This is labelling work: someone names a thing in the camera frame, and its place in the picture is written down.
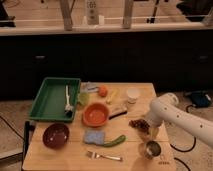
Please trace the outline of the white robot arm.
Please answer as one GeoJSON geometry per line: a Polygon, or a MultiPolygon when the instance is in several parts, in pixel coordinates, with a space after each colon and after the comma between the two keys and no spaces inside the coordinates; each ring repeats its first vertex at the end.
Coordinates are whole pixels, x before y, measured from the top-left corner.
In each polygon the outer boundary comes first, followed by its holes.
{"type": "Polygon", "coordinates": [[[191,135],[213,148],[213,122],[180,110],[179,99],[174,93],[166,93],[150,102],[145,122],[151,127],[160,127],[168,121],[181,127],[191,135]]]}

